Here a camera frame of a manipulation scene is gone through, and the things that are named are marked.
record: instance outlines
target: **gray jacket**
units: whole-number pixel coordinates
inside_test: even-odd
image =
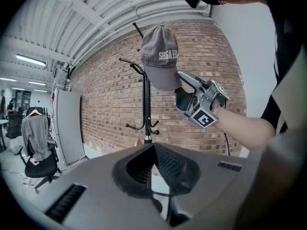
[[[51,155],[48,143],[55,144],[55,141],[51,138],[45,115],[25,117],[22,122],[22,135],[24,149],[27,149],[30,142],[34,159],[42,161]]]

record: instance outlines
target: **brick wall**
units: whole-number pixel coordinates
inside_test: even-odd
[[[246,99],[236,57],[215,22],[208,20],[165,23],[177,36],[178,70],[191,72],[205,80],[220,83],[230,96],[228,109],[245,115]],[[134,146],[137,134],[125,124],[142,123],[142,83],[129,64],[119,57],[141,65],[137,49],[138,33],[130,33],[111,42],[84,62],[71,77],[72,91],[82,94],[81,121],[83,142],[104,154]],[[179,115],[172,101],[172,92],[152,86],[152,120],[160,123],[160,135],[154,142],[167,142],[187,149],[225,154],[223,134],[215,127],[200,129]],[[231,152],[237,155],[241,146],[229,139]]]

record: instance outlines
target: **air vent slot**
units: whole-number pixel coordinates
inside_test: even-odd
[[[61,223],[68,215],[72,207],[76,204],[81,195],[85,192],[86,187],[72,185],[59,200],[47,211],[46,215],[53,220]]]
[[[240,170],[242,168],[242,165],[223,162],[223,161],[219,162],[219,164],[217,166],[222,167],[224,169],[231,170],[231,171],[235,171],[235,172],[240,172]]]

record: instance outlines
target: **gray table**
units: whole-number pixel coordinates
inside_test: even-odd
[[[5,142],[4,142],[4,134],[2,132],[2,128],[3,128],[3,125],[8,123],[9,121],[8,120],[0,120],[0,137],[2,139],[2,143],[3,143],[3,146],[0,146],[0,152],[3,152],[6,150],[6,147],[5,147]]]

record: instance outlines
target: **white wall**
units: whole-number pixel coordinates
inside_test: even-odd
[[[275,26],[267,6],[212,6],[212,17],[227,37],[239,62],[247,99],[247,116],[261,117],[276,86]]]
[[[9,104],[10,100],[13,97],[13,90],[11,89],[10,82],[4,81],[4,80],[0,80],[0,91],[1,90],[4,90],[5,108],[6,108],[8,106],[8,104]]]
[[[51,113],[50,104],[51,94],[42,92],[31,92],[30,106],[37,106],[37,101],[40,101],[40,107],[48,108],[48,113]]]

